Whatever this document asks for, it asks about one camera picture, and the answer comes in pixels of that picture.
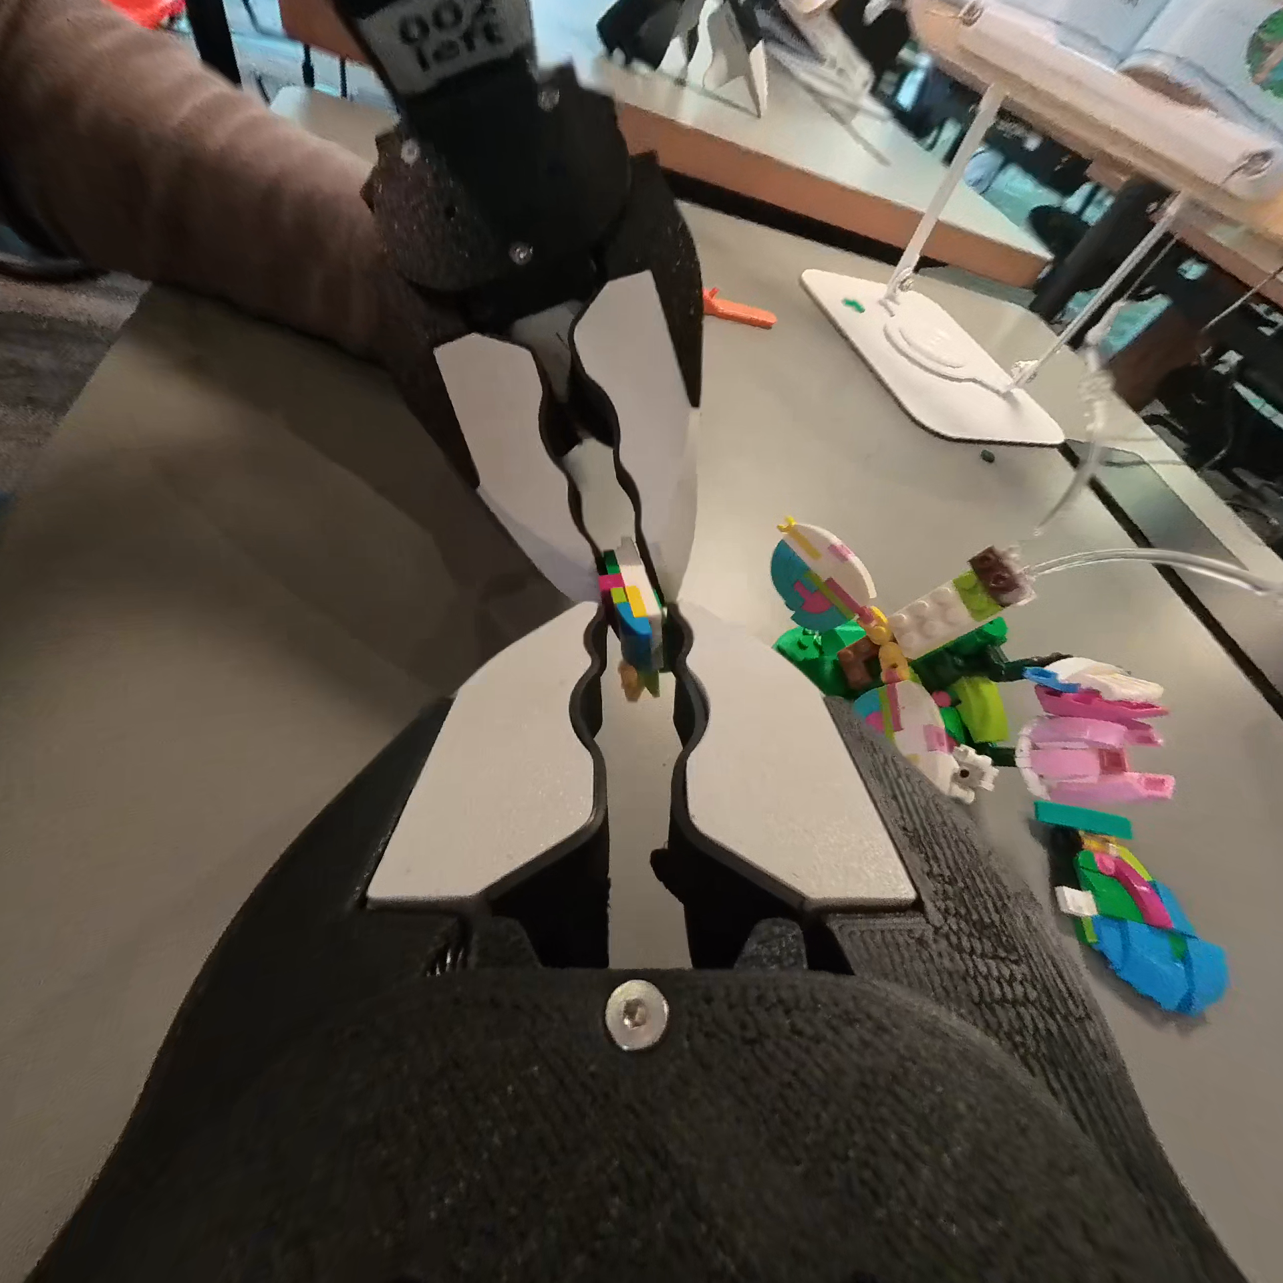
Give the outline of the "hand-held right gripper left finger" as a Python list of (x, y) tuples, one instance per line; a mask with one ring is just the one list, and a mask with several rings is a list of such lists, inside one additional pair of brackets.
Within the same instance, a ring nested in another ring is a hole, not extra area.
[(389, 831), (369, 907), (508, 918), (547, 966), (607, 966), (605, 631), (599, 603), (576, 603), (466, 679)]

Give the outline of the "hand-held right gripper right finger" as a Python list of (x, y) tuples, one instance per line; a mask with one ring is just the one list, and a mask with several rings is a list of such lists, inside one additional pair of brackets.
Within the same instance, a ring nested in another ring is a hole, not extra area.
[(918, 908), (918, 887), (824, 696), (766, 642), (694, 602), (670, 617), (673, 724), (666, 845), (652, 868), (683, 907), (694, 967), (732, 967), (763, 921)]

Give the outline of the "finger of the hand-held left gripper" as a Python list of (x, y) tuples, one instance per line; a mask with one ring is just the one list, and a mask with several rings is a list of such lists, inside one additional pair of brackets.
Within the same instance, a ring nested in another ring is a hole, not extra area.
[(681, 594), (698, 512), (700, 410), (650, 271), (608, 280), (571, 328), (573, 368), (604, 396), (618, 481), (667, 602)]
[(618, 500), (605, 446), (570, 421), (571, 323), (571, 311), (543, 311), (508, 336), (469, 333), (434, 356), (480, 498), (554, 588), (596, 602)]

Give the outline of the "small multicoloured lego wing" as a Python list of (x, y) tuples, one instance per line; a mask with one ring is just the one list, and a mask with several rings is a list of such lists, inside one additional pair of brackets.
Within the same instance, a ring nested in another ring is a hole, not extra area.
[(666, 670), (666, 605), (652, 583), (642, 554), (632, 537), (621, 537), (602, 552), (599, 589), (610, 607), (619, 642), (618, 675), (624, 698), (638, 702), (658, 698)]

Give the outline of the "person's left forearm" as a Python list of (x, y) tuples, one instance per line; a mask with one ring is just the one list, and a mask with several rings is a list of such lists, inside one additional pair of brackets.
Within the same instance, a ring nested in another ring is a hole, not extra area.
[(393, 272), (353, 151), (107, 3), (2, 4), (3, 195), (73, 258), (409, 370), (461, 334)]

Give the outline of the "lego butterfly model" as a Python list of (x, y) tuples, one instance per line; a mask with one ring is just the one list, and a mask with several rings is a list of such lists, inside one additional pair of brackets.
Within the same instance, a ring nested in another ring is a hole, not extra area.
[(941, 794), (969, 805), (994, 789), (1011, 761), (998, 685), (1022, 678), (1003, 651), (1005, 613), (1034, 599), (1019, 545), (986, 546), (958, 576), (887, 613), (839, 535), (788, 517), (769, 576), (793, 620), (774, 644), (785, 661)]

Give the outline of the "pink lego flower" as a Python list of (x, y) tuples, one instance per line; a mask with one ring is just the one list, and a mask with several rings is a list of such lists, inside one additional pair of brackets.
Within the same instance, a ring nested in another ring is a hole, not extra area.
[(1036, 798), (1107, 811), (1175, 795), (1172, 775), (1132, 761), (1132, 750), (1164, 743), (1156, 726), (1169, 713), (1161, 682), (1088, 656), (1029, 664), (1023, 678), (1039, 713), (1020, 729), (1014, 761)]

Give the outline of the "blue lego wing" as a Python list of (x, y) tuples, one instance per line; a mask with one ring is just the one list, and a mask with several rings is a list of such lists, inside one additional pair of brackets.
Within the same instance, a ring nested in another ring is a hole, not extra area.
[(1136, 857), (1125, 817), (1034, 802), (1048, 842), (1056, 908), (1118, 981), (1166, 1012), (1195, 1018), (1229, 989), (1224, 949), (1195, 930), (1175, 893)]

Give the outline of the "lego instruction booklet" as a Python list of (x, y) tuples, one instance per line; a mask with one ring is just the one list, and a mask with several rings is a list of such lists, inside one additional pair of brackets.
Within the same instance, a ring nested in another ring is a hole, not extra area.
[(1221, 91), (1272, 105), (1282, 96), (1280, 45), (1280, 3), (1166, 3), (1122, 68), (1164, 74), (1207, 97)]

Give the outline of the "white folded card stand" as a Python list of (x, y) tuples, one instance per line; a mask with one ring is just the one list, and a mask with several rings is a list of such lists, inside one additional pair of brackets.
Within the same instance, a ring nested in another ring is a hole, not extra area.
[(700, 74), (700, 88), (712, 91), (742, 82), (754, 114), (762, 119), (768, 107), (768, 56), (755, 3), (700, 3), (695, 15), (697, 26), (689, 32), (695, 43), (687, 52), (686, 68), (694, 65), (700, 32), (704, 32), (711, 60)]

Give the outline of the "grey table with wooden edge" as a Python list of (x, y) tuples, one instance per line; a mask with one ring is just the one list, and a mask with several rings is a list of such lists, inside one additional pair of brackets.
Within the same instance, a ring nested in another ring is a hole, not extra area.
[(653, 153), (687, 186), (907, 247), (944, 178), (946, 164), (896, 122), (865, 110), (845, 122), (789, 76), (769, 88), (757, 117), (666, 74), (621, 66), (591, 40), (573, 45), (582, 80), (610, 93), (632, 151)]

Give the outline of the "white desk lamp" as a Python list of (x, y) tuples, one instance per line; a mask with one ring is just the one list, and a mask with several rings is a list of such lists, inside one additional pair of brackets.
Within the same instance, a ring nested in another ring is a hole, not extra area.
[[(1156, 230), (1107, 278), (1204, 206), (1280, 240), (1282, 99), (1210, 97), (1124, 56), (1166, 3), (907, 3), (912, 31), (954, 73), (984, 88), (978, 114), (887, 283), (820, 269), (802, 283), (872, 373), (921, 427), (950, 441), (1057, 446), (1065, 436), (1028, 391), (1065, 339), (1012, 371), (918, 292), (926, 240), (1002, 107), (1091, 158), (1173, 193)], [(842, 305), (858, 297), (864, 314)]]

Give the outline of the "clear plastic tube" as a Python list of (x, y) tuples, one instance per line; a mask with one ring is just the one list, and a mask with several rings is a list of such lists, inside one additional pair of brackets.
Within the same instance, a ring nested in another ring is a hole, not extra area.
[(1149, 565), (1178, 572), (1195, 574), (1227, 586), (1240, 588), (1254, 597), (1282, 607), (1282, 580), (1271, 580), (1266, 576), (1245, 569), (1226, 559), (1212, 559), (1200, 554), (1189, 554), (1156, 548), (1118, 548), (1080, 551), (1036, 563), (1028, 568), (1034, 579), (1053, 572), (1082, 569), (1104, 565)]
[(1101, 354), (1101, 345), (1107, 336), (1107, 323), (1111, 319), (1113, 314), (1107, 314), (1105, 320), (1087, 333), (1082, 345), (1082, 359), (1087, 371), (1080, 387), (1087, 410), (1085, 446), (1067, 489), (1034, 528), (1031, 535), (1034, 540), (1048, 534), (1051, 526), (1077, 501), (1079, 495), (1088, 487), (1099, 470), (1101, 456), (1105, 449), (1104, 433), (1108, 421), (1110, 399), (1115, 387), (1113, 377), (1107, 371), (1107, 362)]

